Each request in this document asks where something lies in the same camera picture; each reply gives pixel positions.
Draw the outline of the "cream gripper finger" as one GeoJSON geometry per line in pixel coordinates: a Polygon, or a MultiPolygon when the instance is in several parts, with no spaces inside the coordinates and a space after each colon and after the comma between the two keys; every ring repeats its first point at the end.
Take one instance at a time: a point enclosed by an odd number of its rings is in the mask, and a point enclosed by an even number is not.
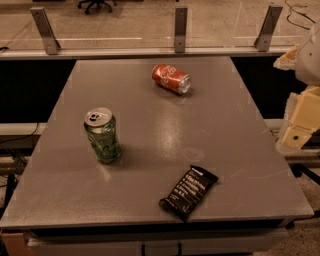
{"type": "Polygon", "coordinates": [[[291,93],[286,103],[276,150],[294,154],[320,129],[320,87],[308,86],[300,94],[291,93]]]}
{"type": "Polygon", "coordinates": [[[293,46],[285,54],[276,59],[273,67],[284,71],[294,70],[297,61],[297,51],[298,45],[293,46]]]}

